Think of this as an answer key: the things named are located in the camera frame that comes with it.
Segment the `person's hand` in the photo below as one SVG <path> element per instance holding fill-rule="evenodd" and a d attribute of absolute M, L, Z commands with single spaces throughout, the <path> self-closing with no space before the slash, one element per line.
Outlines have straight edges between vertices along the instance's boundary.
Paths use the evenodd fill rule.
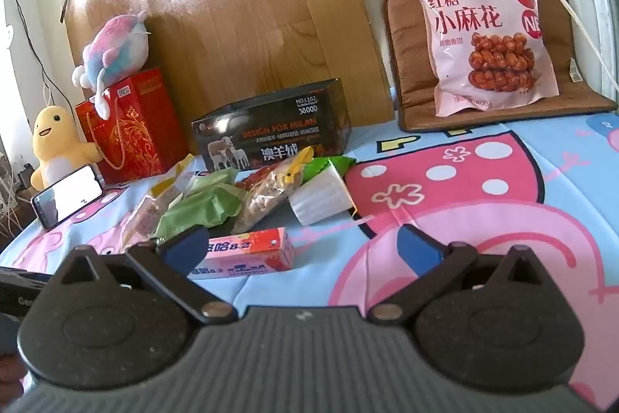
<path fill-rule="evenodd" d="M 1 407 L 5 407 L 22 396 L 22 379 L 24 379 L 26 373 L 26 367 L 19 355 L 2 355 L 0 358 Z"/>

